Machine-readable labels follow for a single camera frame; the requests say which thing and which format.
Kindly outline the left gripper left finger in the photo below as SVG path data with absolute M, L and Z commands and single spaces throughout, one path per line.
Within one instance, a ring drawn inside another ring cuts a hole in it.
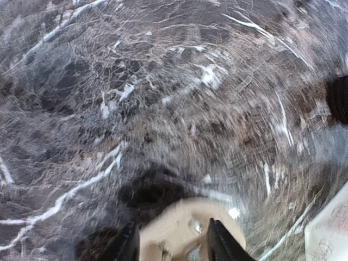
M 139 260 L 140 233 L 138 225 L 130 222 L 121 229 L 106 227 L 94 232 L 90 260 Z

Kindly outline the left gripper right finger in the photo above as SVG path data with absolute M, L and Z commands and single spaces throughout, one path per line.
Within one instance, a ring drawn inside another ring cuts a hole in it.
M 206 237 L 210 261 L 255 261 L 220 220 L 209 219 Z

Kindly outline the brown pulp cup carrier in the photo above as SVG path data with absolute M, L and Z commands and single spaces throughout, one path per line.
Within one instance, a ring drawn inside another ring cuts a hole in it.
M 242 248 L 246 240 L 223 204 L 203 197 L 173 203 L 140 230 L 140 260 L 208 260 L 209 219 L 223 223 Z

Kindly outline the white paper takeout bag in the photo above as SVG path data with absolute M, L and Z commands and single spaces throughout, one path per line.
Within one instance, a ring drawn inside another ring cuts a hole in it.
M 347 260 L 347 192 L 341 191 L 305 227 L 305 260 Z

